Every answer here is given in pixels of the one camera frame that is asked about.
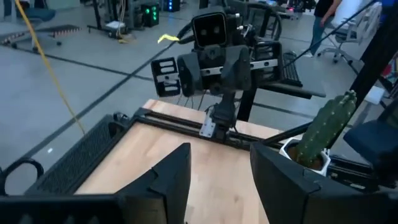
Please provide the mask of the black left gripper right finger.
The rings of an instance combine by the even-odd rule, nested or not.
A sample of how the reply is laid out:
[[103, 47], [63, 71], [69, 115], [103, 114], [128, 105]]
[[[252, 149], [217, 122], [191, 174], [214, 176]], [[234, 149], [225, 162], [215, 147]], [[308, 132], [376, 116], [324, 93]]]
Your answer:
[[373, 224], [364, 194], [254, 143], [251, 170], [270, 224]]

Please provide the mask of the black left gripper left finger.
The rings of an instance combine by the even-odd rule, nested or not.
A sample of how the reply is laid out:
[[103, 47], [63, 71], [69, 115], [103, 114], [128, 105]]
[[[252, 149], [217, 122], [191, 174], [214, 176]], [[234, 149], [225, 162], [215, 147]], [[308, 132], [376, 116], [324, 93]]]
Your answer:
[[191, 144], [185, 142], [117, 192], [124, 224], [185, 224]]

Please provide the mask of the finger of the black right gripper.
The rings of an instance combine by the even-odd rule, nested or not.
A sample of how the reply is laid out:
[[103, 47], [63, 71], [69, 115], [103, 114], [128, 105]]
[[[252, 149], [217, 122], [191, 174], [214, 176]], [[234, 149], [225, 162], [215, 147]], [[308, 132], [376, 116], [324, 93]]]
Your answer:
[[198, 95], [203, 90], [203, 80], [197, 53], [178, 56], [177, 66], [183, 95]]
[[226, 92], [251, 88], [251, 64], [249, 49], [246, 45], [226, 48], [221, 84]]

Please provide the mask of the white office chair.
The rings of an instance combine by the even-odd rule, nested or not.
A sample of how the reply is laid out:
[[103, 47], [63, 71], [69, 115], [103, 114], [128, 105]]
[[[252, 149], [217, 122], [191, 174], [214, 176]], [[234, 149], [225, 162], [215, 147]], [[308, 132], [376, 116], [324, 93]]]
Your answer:
[[342, 49], [343, 44], [361, 44], [379, 26], [382, 14], [381, 0], [342, 0], [328, 28], [335, 38], [332, 48], [325, 48], [318, 56], [332, 53], [333, 63], [345, 60], [352, 64], [356, 59]]

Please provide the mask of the white plant pot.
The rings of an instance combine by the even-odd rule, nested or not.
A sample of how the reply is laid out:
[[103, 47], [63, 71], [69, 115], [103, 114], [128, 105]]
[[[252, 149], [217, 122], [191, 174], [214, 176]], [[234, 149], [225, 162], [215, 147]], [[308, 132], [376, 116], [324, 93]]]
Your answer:
[[[297, 158], [297, 151], [295, 150], [295, 147], [299, 142], [300, 140], [297, 138], [289, 138], [279, 149], [279, 154], [291, 161], [295, 160]], [[329, 150], [324, 148], [308, 167], [308, 169], [311, 169], [322, 176], [326, 176], [327, 168], [330, 165], [330, 162], [331, 159], [329, 156]]]

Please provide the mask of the black keyboard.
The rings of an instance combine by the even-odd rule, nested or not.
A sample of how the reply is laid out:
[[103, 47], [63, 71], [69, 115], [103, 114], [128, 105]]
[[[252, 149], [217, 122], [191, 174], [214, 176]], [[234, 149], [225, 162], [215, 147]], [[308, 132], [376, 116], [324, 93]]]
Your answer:
[[280, 82], [301, 88], [303, 85], [299, 79], [295, 63], [293, 62], [295, 58], [296, 54], [294, 52], [285, 52], [283, 54], [284, 73]]

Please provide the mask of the computer with green lights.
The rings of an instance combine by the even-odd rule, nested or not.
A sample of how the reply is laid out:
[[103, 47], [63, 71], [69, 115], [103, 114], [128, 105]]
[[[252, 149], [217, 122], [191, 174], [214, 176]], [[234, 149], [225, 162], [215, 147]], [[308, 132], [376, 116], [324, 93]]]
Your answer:
[[159, 4], [147, 3], [141, 5], [144, 27], [154, 27], [159, 24]]

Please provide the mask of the computer with blue lights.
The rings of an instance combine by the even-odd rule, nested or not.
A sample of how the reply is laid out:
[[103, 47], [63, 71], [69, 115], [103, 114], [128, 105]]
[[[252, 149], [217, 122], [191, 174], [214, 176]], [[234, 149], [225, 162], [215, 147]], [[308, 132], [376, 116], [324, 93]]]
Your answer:
[[176, 12], [180, 10], [181, 0], [162, 0], [162, 10]]

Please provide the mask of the green cactus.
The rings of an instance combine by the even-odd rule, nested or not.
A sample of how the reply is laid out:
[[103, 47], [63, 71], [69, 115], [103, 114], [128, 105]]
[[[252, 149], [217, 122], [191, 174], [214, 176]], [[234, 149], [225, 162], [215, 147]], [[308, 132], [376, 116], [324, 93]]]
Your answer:
[[356, 101], [354, 90], [346, 91], [344, 95], [328, 100], [295, 146], [297, 153], [295, 161], [310, 167], [322, 150], [336, 138], [338, 132], [351, 119], [356, 109]]

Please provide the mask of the person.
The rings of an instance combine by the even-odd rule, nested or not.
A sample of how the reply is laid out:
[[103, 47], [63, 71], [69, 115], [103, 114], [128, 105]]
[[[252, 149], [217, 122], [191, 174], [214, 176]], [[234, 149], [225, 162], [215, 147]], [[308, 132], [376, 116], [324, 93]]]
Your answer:
[[312, 29], [312, 40], [307, 56], [314, 57], [321, 46], [323, 32], [334, 19], [335, 12], [343, 0], [319, 0], [315, 7], [315, 20]]

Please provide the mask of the black floor mat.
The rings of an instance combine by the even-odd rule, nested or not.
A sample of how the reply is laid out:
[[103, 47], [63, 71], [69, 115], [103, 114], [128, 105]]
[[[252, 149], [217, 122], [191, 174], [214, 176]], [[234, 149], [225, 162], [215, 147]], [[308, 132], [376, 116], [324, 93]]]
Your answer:
[[[45, 35], [48, 35], [49, 37], [56, 37], [58, 35], [66, 35], [69, 33], [78, 32], [80, 30], [81, 30], [81, 27], [67, 24], [67, 25], [60, 25], [60, 26], [53, 26], [53, 27], [37, 29], [35, 31], [35, 33], [37, 36], [39, 36], [39, 34], [45, 34]], [[3, 35], [0, 35], [0, 44], [8, 45], [13, 40], [16, 40], [19, 37], [25, 37], [25, 36], [31, 37], [30, 32], [23, 31], [23, 32], [10, 33], [10, 34], [3, 34]]]

